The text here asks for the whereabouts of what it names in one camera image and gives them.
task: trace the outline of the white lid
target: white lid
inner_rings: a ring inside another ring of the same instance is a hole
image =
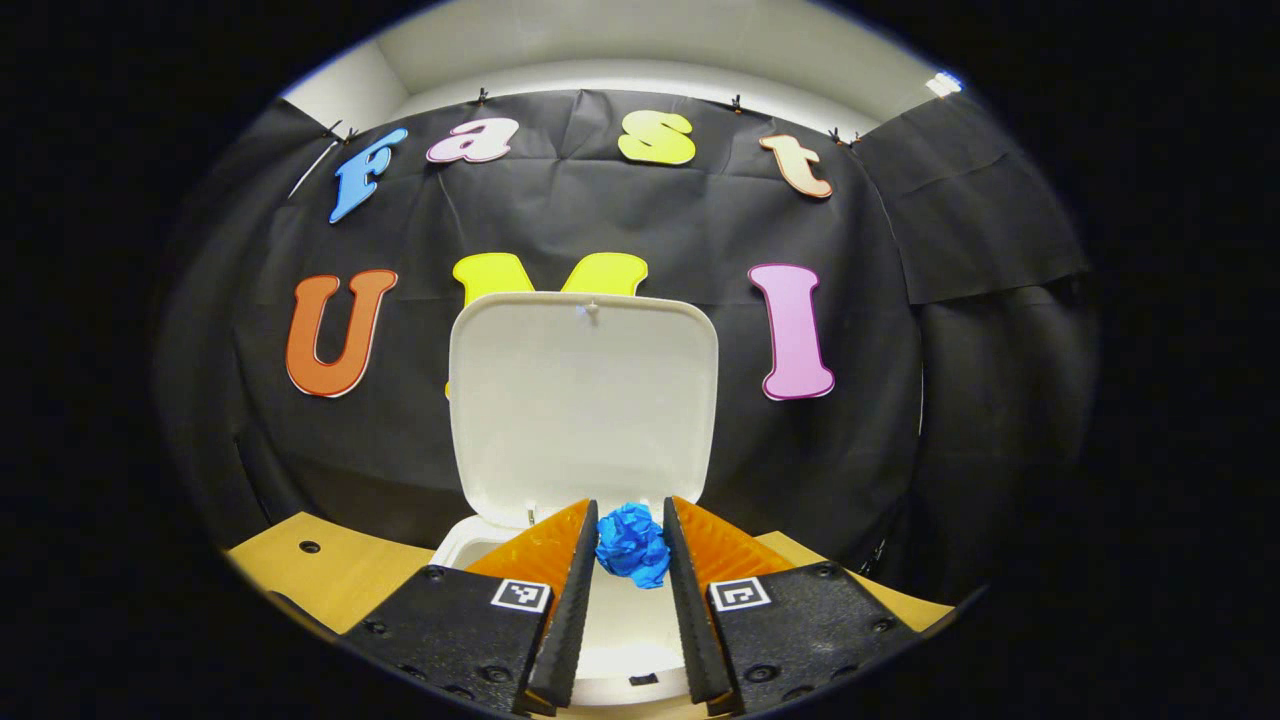
[[[719,348],[686,302],[495,292],[449,337],[449,420],[462,492],[485,520],[530,525],[585,497],[600,516],[701,496]]]

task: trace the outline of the white ceiling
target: white ceiling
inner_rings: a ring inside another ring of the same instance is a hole
[[[375,42],[410,97],[543,63],[663,60],[765,78],[877,123],[933,99],[924,83],[938,72],[805,0],[453,0]]]

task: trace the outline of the letter f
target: letter f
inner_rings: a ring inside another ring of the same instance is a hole
[[[408,137],[408,131],[399,128],[390,135],[370,145],[364,152],[347,160],[338,168],[334,176],[338,177],[338,206],[329,215],[329,223],[337,223],[356,205],[364,202],[378,190],[376,182],[369,182],[369,176],[380,176],[387,165],[392,163],[390,145]]]

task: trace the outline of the paper ball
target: paper ball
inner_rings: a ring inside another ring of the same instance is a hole
[[[641,589],[662,587],[671,565],[671,550],[662,539],[662,525],[653,521],[649,507],[628,502],[596,523],[600,544],[595,557],[611,575],[631,578]]]

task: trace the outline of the clip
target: clip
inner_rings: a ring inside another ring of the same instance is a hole
[[[340,136],[340,135],[338,135],[338,133],[335,133],[335,132],[333,132],[333,128],[335,128],[335,127],[338,127],[338,126],[340,126],[340,124],[342,124],[342,120],[338,120],[337,123],[334,123],[334,124],[329,126],[329,129],[326,129],[326,131],[324,131],[323,133],[320,133],[320,137],[332,137],[332,138],[334,138],[334,140],[335,140],[337,142],[342,142],[342,136]]]

